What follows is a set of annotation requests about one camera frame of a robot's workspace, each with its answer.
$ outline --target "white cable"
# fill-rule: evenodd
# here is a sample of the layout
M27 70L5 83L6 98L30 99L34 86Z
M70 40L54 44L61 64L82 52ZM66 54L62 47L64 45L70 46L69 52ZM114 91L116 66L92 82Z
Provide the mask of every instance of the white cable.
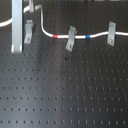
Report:
M128 33L124 33L124 32L116 32L116 35L120 35L120 36L128 36Z
M98 33L98 34L90 35L90 38L95 38L95 37L103 36L103 35L107 35L107 34L108 34L108 32L101 32L101 33Z
M43 8L42 8L42 5L35 6L35 10L38 10L38 9L41 9L41 28L42 28L42 31L47 36L53 37L53 34L48 33L48 32L46 32L44 30L44 27L43 27ZM27 11L29 11L29 6L24 8L24 13L27 12ZM9 25L11 23L12 23L12 18L10 20L8 20L8 21L0 23L0 27L7 26L7 25ZM99 36L103 36L103 35L107 35L107 34L108 34L108 32L101 32L101 33L98 33L98 34L90 35L90 38L95 38L95 37L99 37ZM124 32L115 32L115 34L116 35L121 35L121 36L128 36L128 33L124 33ZM57 36L58 36L57 38L69 38L68 35L57 35ZM76 39L85 39L86 35L77 35L77 36L75 36L75 38Z
M24 8L24 13L27 12L28 10L29 10L29 6L25 7ZM7 25L9 25L11 23L12 23L12 18L10 20L7 20L5 22L0 23L0 27L7 26Z

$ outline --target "cable clip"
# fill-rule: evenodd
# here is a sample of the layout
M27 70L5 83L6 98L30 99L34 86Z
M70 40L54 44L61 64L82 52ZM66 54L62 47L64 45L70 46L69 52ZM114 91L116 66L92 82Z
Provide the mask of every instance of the cable clip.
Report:
M107 44L109 44L111 46L114 46L115 31L116 31L116 23L109 22L109 30L108 30Z
M24 43L25 44L30 44L31 43L31 39L32 39L32 33L33 33L33 26L34 23L32 20L27 20L26 22L26 36L25 36L25 40Z
M34 13L34 1L33 0L24 0L25 2L29 2L29 11L30 13Z
M66 49L70 52L72 52L74 42L75 42L75 35L77 34L76 28L70 26L70 30L68 32L69 38L68 43L66 45Z

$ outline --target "black surface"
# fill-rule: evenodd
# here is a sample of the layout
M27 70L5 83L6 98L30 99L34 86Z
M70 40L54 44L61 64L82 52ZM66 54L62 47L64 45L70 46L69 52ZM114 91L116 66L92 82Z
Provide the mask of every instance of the black surface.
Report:
M67 34L70 25L79 34L128 32L125 2L41 2L44 28ZM0 22L11 17L11 2L0 1ZM21 54L11 53L11 25L0 28L0 128L127 128L128 37L107 36L76 40L73 52L67 39L49 38L40 27L40 11L33 19L32 43Z

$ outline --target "red cable marker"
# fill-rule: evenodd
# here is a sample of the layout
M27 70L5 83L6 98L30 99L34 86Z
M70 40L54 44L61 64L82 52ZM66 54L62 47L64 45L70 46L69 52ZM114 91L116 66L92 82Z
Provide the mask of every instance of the red cable marker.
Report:
M53 38L58 38L58 35L53 35Z

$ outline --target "metal post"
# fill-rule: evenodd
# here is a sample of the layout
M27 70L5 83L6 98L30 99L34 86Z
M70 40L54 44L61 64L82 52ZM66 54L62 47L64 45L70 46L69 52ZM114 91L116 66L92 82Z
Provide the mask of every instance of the metal post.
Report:
M22 52L23 0L12 0L12 52Z

